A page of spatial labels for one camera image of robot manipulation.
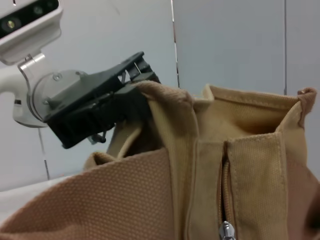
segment canvas bag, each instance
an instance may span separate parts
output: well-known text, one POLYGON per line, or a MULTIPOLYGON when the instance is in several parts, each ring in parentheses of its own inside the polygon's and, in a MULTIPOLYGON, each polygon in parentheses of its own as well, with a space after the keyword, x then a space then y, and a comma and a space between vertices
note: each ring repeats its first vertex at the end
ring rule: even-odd
POLYGON ((118 124, 108 152, 9 218, 0 240, 319 238, 318 180, 306 167, 298 97, 207 85, 202 98, 154 82, 136 86, 153 120, 118 124))

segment canvas fabric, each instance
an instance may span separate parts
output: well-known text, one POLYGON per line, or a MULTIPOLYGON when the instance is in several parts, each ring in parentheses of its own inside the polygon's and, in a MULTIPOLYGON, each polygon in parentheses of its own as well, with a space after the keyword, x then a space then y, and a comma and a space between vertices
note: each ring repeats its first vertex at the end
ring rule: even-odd
POLYGON ((319 181, 307 168, 305 117, 316 91, 297 97, 206 85, 201 97, 135 84, 148 122, 117 124, 107 153, 50 188, 0 228, 0 240, 318 240, 319 181))

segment brown fabric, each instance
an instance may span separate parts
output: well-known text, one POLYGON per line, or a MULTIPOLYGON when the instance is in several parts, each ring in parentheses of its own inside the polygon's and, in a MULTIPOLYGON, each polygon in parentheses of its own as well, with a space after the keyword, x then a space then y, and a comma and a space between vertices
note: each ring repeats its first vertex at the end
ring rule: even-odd
POLYGON ((7 220, 1 240, 174 239, 165 149, 111 162, 50 188, 7 220))
POLYGON ((192 98, 151 81, 136 86, 153 122, 118 125, 114 157, 91 155, 91 170, 21 209, 0 240, 215 240, 224 220, 237 240, 319 238, 320 188, 304 133, 314 89, 290 97, 207 85, 192 98))
POLYGON ((319 233, 320 186, 305 165, 290 158, 288 172, 288 233, 290 240, 313 240, 319 233))

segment camera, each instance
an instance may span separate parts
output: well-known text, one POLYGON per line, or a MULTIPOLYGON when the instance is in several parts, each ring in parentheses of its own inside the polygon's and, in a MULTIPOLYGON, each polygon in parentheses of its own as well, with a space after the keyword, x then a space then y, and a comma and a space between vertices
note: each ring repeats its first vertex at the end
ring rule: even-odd
POLYGON ((61 35, 61 0, 32 0, 0 16, 0 61, 17 64, 61 35))

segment metal zipper pull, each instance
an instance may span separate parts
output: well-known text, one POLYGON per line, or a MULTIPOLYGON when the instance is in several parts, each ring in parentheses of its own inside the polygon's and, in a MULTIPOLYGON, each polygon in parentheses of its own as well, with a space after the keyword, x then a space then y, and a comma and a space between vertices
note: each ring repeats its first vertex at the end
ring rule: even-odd
POLYGON ((236 240, 235 228, 231 223, 224 221, 219 229, 221 240, 236 240))

